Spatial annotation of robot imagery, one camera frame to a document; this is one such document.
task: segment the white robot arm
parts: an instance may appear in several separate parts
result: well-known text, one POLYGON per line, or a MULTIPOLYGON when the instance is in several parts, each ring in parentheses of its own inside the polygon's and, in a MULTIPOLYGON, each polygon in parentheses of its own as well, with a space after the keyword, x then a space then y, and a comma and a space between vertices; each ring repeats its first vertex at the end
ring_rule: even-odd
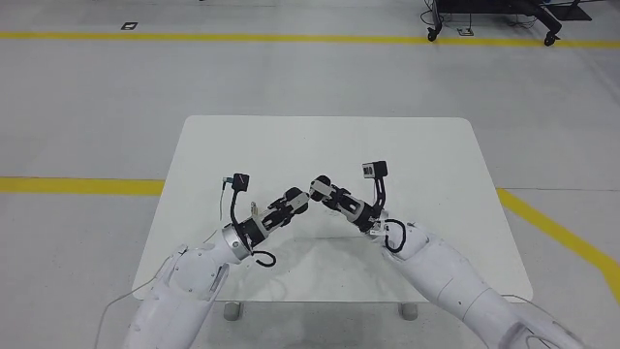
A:
POLYGON ((324 175, 312 182, 310 197, 343 213, 361 232, 380 243, 387 259, 425 298, 461 320, 491 349, 529 348, 533 338, 562 349, 584 348, 558 322, 506 301, 463 255, 420 224, 380 220, 386 201, 383 177, 388 175, 387 165, 365 164, 363 170, 365 177, 375 179, 375 205, 332 185, 324 175), (383 231, 385 238, 374 236, 378 231, 383 231))
POLYGON ((273 266, 273 255, 254 248, 308 208, 308 194, 294 187, 263 213, 237 223, 236 195, 247 190, 249 175, 235 174, 230 182, 234 192, 232 224, 213 235, 212 242, 193 249, 181 245, 167 258, 134 316, 123 349, 189 348, 228 277, 230 265, 262 253, 273 262, 257 263, 273 266))

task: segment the yellow tape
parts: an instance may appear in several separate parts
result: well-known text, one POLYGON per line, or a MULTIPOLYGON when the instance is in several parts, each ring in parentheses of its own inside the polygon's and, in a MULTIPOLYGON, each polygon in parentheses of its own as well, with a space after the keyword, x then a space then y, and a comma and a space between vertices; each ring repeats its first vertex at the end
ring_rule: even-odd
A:
POLYGON ((601 270, 611 293, 616 298, 618 304, 620 304, 620 265, 615 260, 524 201, 521 201, 514 194, 504 189, 497 189, 497 195, 502 205, 514 214, 528 221, 543 233, 581 256, 586 262, 601 270))
MULTIPOLYGON (((188 34, 188 33, 84 33, 54 31, 0 31, 0 39, 10 40, 87 40, 151 42, 255 42, 430 45, 426 37, 389 35, 312 35, 312 34, 188 34)), ((544 47, 542 40, 493 38, 439 38, 433 44, 505 48, 544 47)), ((620 41, 558 41, 558 48, 620 48, 620 41)))
POLYGON ((163 180, 0 177, 0 193, 159 196, 163 180))

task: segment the table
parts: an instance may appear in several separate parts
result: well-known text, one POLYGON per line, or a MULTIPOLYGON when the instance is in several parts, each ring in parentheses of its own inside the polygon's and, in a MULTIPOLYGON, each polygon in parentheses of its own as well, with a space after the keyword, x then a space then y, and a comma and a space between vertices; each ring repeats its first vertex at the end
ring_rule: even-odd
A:
MULTIPOLYGON (((191 116, 185 121, 139 263, 134 288, 181 243, 199 244, 230 222, 222 177, 250 175, 236 216, 265 209, 316 176, 372 202, 361 164, 386 160, 390 217, 420 221, 467 256, 500 294, 532 298, 532 286, 474 131, 460 118, 191 116)), ((344 216, 311 202, 260 249, 277 265, 234 266, 219 301, 426 301, 344 216)), ((135 292, 143 299, 147 289, 135 292)))

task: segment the floor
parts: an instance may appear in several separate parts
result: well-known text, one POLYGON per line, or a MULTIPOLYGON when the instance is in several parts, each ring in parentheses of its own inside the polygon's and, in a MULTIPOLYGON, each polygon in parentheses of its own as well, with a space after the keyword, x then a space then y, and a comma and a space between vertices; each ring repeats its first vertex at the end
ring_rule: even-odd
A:
MULTIPOLYGON (((584 8, 595 20, 566 23, 560 37, 618 46, 620 1, 584 8)), ((466 46, 447 37, 460 41, 467 16, 434 45, 10 33, 110 33, 137 21, 135 33, 425 38, 425 9, 422 0, 0 0, 0 175, 163 179, 192 114, 459 116, 497 187, 619 261, 618 48, 520 47, 544 29, 501 16, 473 16, 466 46)), ((103 306, 133 282, 157 201, 0 194, 2 347, 92 345, 103 306)), ((620 307, 601 272, 506 215, 534 301, 593 347, 617 347, 620 307)), ((119 347, 138 306, 110 310, 100 348, 119 347)), ((216 308, 195 348, 482 347, 429 304, 416 322, 393 304, 252 303, 235 323, 216 308)))

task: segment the table leg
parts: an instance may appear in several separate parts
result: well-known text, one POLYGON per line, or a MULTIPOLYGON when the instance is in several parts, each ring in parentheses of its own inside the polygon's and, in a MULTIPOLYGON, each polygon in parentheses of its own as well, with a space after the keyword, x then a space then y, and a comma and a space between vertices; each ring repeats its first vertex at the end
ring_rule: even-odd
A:
POLYGON ((240 301, 227 301, 224 304, 224 319, 227 321, 236 321, 241 318, 243 303, 240 301))
POLYGON ((398 313, 405 321, 415 321, 418 319, 418 305, 416 303, 398 304, 398 313))

